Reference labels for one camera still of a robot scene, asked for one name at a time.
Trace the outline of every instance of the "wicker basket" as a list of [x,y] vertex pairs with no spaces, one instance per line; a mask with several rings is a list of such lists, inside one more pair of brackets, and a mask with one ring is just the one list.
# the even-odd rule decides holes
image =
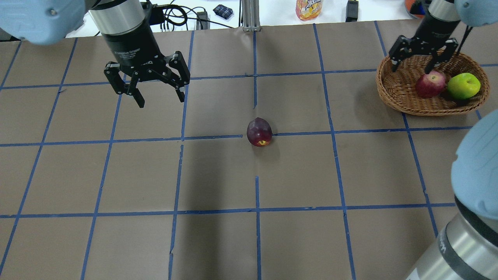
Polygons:
[[435,71],[454,77],[460,73],[472,73],[481,82],[481,89],[472,98],[454,100],[446,92],[433,98],[422,98],[415,92],[415,83],[424,73],[431,56],[416,55],[401,62],[396,72],[392,63],[385,57],[377,69],[377,90],[380,98],[388,106],[411,115],[447,116],[466,114],[484,104],[490,93],[488,77],[481,66],[469,56],[460,53],[449,62],[441,63]]

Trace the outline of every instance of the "gray metal frame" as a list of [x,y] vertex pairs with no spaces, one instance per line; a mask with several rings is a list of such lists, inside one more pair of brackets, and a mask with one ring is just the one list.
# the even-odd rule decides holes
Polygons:
[[242,0],[242,29],[244,31],[260,31],[259,0]]

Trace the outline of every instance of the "white background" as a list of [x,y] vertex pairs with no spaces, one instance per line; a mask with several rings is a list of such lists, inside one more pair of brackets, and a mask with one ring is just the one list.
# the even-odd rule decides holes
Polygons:
[[[294,25],[308,23],[344,22],[346,19],[347,0],[322,0],[323,8],[321,14],[314,20],[300,21],[296,16],[296,0],[259,0],[259,21],[264,25]],[[151,0],[153,4],[169,4],[171,0]],[[175,0],[177,5],[190,8],[202,6],[206,8],[209,19],[228,26],[237,27],[239,21],[239,0]],[[228,20],[214,14],[213,9],[223,4],[232,10],[234,15]],[[358,21],[390,20],[411,18],[406,12],[404,0],[359,0]],[[189,13],[189,17],[195,18],[194,13]],[[85,23],[67,37],[93,36],[98,32],[89,14],[85,15]],[[195,29],[195,20],[188,20],[189,30]],[[161,32],[159,25],[151,26],[153,32]],[[225,28],[214,23],[210,24],[210,29]],[[186,30],[185,26],[175,27],[175,30]]]

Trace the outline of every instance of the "blue grid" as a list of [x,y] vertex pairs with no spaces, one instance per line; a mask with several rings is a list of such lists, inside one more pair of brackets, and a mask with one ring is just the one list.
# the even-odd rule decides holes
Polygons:
[[[382,47],[382,51],[384,52],[384,55],[386,55],[386,50],[385,46],[382,40],[382,36],[380,34],[380,30],[378,28],[378,24],[375,21],[374,22],[377,34],[379,37],[379,42]],[[353,252],[352,252],[352,244],[351,244],[351,238],[350,238],[350,233],[349,233],[349,225],[348,225],[348,218],[347,218],[347,210],[364,210],[364,209],[400,209],[400,208],[427,208],[429,211],[429,215],[431,218],[432,226],[434,229],[435,235],[437,235],[437,228],[435,225],[434,221],[434,216],[432,213],[432,208],[434,207],[452,207],[455,206],[454,203],[431,203],[429,200],[429,197],[426,193],[425,190],[425,183],[422,175],[422,171],[420,169],[420,164],[418,161],[418,157],[416,154],[415,146],[413,143],[413,139],[411,137],[411,132],[412,131],[441,131],[441,130],[468,130],[471,127],[466,126],[466,127],[432,127],[432,128],[410,128],[408,125],[408,121],[406,119],[406,115],[402,113],[403,120],[405,127],[404,128],[397,128],[397,129],[378,129],[378,130],[346,130],[346,131],[336,131],[334,130],[333,122],[332,122],[332,116],[331,116],[331,110],[330,110],[330,104],[329,104],[329,99],[328,99],[328,91],[327,91],[327,83],[325,79],[325,74],[333,74],[333,73],[354,73],[354,72],[374,72],[376,69],[355,69],[355,70],[334,70],[334,71],[325,71],[324,66],[323,66],[323,59],[322,59],[322,52],[320,49],[320,40],[318,37],[318,32],[316,29],[316,25],[313,24],[313,29],[315,33],[315,39],[316,39],[316,44],[318,48],[318,54],[320,58],[320,68],[321,71],[315,71],[315,72],[296,72],[296,73],[274,73],[274,74],[257,74],[257,61],[256,61],[256,33],[253,34],[253,62],[254,62],[254,73],[252,75],[234,75],[234,76],[217,76],[217,77],[192,77],[192,80],[203,80],[203,79],[232,79],[232,78],[245,78],[245,77],[253,77],[254,79],[254,107],[257,106],[257,77],[268,77],[268,76],[292,76],[292,75],[314,75],[314,74],[321,74],[322,75],[322,81],[323,81],[323,87],[324,87],[324,98],[326,102],[326,107],[327,107],[327,113],[329,115],[329,125],[330,125],[330,130],[329,131],[320,131],[320,132],[296,132],[296,133],[278,133],[274,134],[275,137],[285,137],[285,136],[304,136],[304,135],[331,135],[332,136],[332,144],[333,144],[333,152],[334,152],[334,157],[335,157],[335,164],[336,164],[336,172],[338,176],[338,181],[339,181],[339,191],[340,191],[340,196],[341,196],[341,205],[340,206],[320,206],[320,207],[274,207],[274,208],[260,208],[259,206],[259,177],[256,176],[255,178],[255,191],[256,191],[256,202],[255,202],[255,208],[241,208],[241,209],[224,209],[224,210],[208,210],[208,211],[192,211],[192,210],[186,210],[186,211],[178,211],[178,198],[179,198],[179,192],[180,192],[180,179],[181,179],[181,166],[182,166],[182,157],[183,157],[183,148],[184,146],[181,145],[181,150],[180,150],[180,155],[179,155],[179,162],[178,162],[178,175],[177,175],[177,185],[176,185],[176,194],[175,194],[175,207],[173,211],[148,211],[148,212],[118,212],[118,213],[103,213],[99,212],[99,204],[100,204],[100,198],[102,194],[102,187],[104,186],[105,182],[105,177],[106,177],[106,171],[107,171],[107,166],[109,163],[110,155],[111,155],[111,149],[113,143],[116,142],[139,142],[139,141],[172,141],[172,140],[202,140],[202,139],[221,139],[221,138],[241,138],[243,137],[242,135],[220,135],[220,136],[202,136],[202,137],[185,137],[185,119],[186,119],[186,112],[187,112],[187,104],[188,104],[188,86],[186,87],[185,91],[185,103],[184,103],[184,109],[183,109],[183,118],[182,118],[182,130],[181,130],[181,137],[174,137],[174,138],[152,138],[152,139],[125,139],[125,140],[115,140],[114,139],[114,133],[116,129],[116,122],[118,119],[118,114],[119,114],[119,109],[120,109],[120,104],[121,104],[121,96],[118,97],[117,101],[117,106],[116,106],[116,112],[114,116],[114,123],[113,123],[113,128],[112,128],[112,133],[111,137],[109,140],[93,140],[93,141],[59,141],[59,142],[45,142],[46,135],[55,111],[55,107],[57,105],[58,98],[60,96],[60,91],[62,87],[71,87],[71,86],[86,86],[86,85],[101,85],[101,84],[108,84],[108,82],[96,82],[96,83],[73,83],[73,84],[64,84],[64,80],[67,74],[67,71],[69,69],[69,65],[71,63],[72,56],[74,54],[74,50],[76,47],[76,44],[78,42],[78,39],[75,39],[73,48],[71,51],[71,54],[68,59],[68,63],[66,65],[64,75],[62,77],[61,83],[60,84],[54,84],[54,85],[35,85],[35,86],[13,86],[13,87],[5,87],[4,84],[6,82],[6,79],[8,77],[8,74],[12,68],[12,65],[14,64],[15,58],[19,52],[19,49],[21,47],[22,43],[19,43],[15,54],[12,58],[12,61],[8,67],[8,70],[6,72],[6,75],[0,85],[0,93],[2,89],[25,89],[25,88],[47,88],[47,87],[53,87],[53,88],[58,88],[58,93],[56,96],[56,99],[54,101],[52,111],[49,117],[49,120],[47,122],[47,126],[45,128],[45,132],[42,138],[41,142],[35,142],[35,143],[9,143],[9,144],[0,144],[0,147],[6,147],[6,146],[39,146],[38,153],[36,155],[36,159],[33,164],[33,168],[31,170],[29,180],[23,195],[23,198],[21,200],[19,209],[17,214],[15,215],[0,215],[0,219],[14,219],[14,225],[12,227],[12,231],[0,264],[0,275],[3,270],[8,251],[10,249],[12,239],[14,237],[17,224],[19,222],[19,219],[21,218],[61,218],[61,217],[92,217],[92,225],[90,229],[90,234],[87,242],[87,248],[85,252],[85,258],[83,262],[83,267],[82,267],[82,273],[81,273],[81,280],[84,279],[85,277],[85,272],[86,272],[86,266],[88,263],[88,256],[91,248],[91,242],[92,242],[92,237],[93,237],[93,232],[95,229],[95,222],[97,217],[115,217],[115,216],[150,216],[150,215],[172,215],[173,216],[173,225],[172,225],[172,233],[171,233],[171,247],[170,247],[170,256],[169,256],[169,266],[168,266],[168,279],[171,279],[172,275],[172,266],[173,266],[173,248],[174,248],[174,242],[175,242],[175,234],[176,234],[176,221],[177,221],[177,216],[178,215],[207,215],[207,214],[224,214],[224,213],[245,213],[245,212],[254,212],[256,213],[256,234],[257,234],[257,242],[256,242],[256,251],[257,251],[257,277],[258,280],[261,280],[261,234],[260,234],[260,213],[261,212],[279,212],[279,211],[342,211],[343,212],[343,217],[344,217],[344,226],[345,226],[345,234],[346,234],[346,242],[347,242],[347,248],[348,248],[348,254],[349,254],[349,260],[350,260],[350,268],[351,268],[351,274],[352,274],[352,279],[356,279],[356,273],[355,273],[355,267],[354,267],[354,262],[353,262]],[[194,43],[194,34],[195,32],[191,32],[191,41],[190,41],[190,49],[189,49],[189,61],[188,61],[188,67],[190,69],[191,66],[191,58],[192,58],[192,50],[193,50],[193,43]],[[483,67],[497,67],[498,64],[483,64]],[[476,111],[476,114],[479,119],[481,119],[481,115],[479,111]],[[355,134],[355,133],[388,133],[388,132],[407,132],[407,136],[410,141],[410,145],[412,148],[413,152],[413,157],[414,161],[417,166],[417,171],[420,177],[420,182],[422,185],[422,191],[424,192],[425,198],[426,198],[426,203],[422,204],[393,204],[393,205],[347,205],[345,198],[344,198],[344,190],[343,190],[343,185],[342,185],[342,178],[341,178],[341,170],[340,170],[340,162],[339,162],[339,157],[337,154],[337,146],[336,146],[336,139],[335,135],[336,134]],[[109,144],[107,156],[106,156],[106,161],[104,164],[104,170],[102,173],[102,179],[101,179],[101,184],[99,188],[99,194],[97,197],[95,209],[93,213],[62,213],[62,214],[22,214],[22,208],[24,205],[24,202],[26,200],[26,196],[29,191],[29,187],[41,154],[41,151],[45,145],[67,145],[67,144],[94,144],[94,143],[107,143]]]

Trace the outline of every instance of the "dark red fruit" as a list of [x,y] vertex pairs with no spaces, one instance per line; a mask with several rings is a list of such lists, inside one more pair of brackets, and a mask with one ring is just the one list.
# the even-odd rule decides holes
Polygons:
[[270,124],[262,118],[255,118],[248,125],[248,140],[251,144],[261,147],[271,142]]

